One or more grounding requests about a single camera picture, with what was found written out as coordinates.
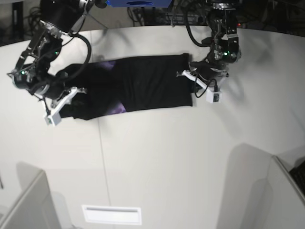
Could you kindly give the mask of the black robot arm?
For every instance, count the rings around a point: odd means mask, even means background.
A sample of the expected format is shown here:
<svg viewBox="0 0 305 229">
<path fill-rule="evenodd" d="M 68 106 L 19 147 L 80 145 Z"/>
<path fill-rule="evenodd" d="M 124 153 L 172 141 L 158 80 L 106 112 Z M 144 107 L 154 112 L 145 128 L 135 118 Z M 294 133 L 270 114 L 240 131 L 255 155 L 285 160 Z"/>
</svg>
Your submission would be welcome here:
<svg viewBox="0 0 305 229">
<path fill-rule="evenodd" d="M 80 35 L 79 29 L 89 15 L 94 0 L 42 0 L 40 2 L 41 19 L 27 48 L 21 53 L 14 69 L 7 75 L 13 85 L 38 97 L 53 107 L 44 105 L 48 119 L 69 117 L 73 99 L 86 94 L 83 86 L 72 85 L 90 63 L 92 46 L 87 38 Z M 74 70 L 61 70 L 50 74 L 51 62 L 56 60 L 64 47 L 62 36 L 80 39 L 87 46 L 84 62 Z"/>
<path fill-rule="evenodd" d="M 193 92 L 200 89 L 219 91 L 222 79 L 229 76 L 228 67 L 240 58 L 239 37 L 237 34 L 236 9 L 238 0 L 193 0 L 182 8 L 183 22 L 191 41 L 200 48 L 209 48 L 208 54 L 199 62 L 190 62 L 186 72 L 194 77 Z M 202 8 L 205 23 L 211 35 L 201 42 L 192 34 L 188 14 Z"/>
</svg>

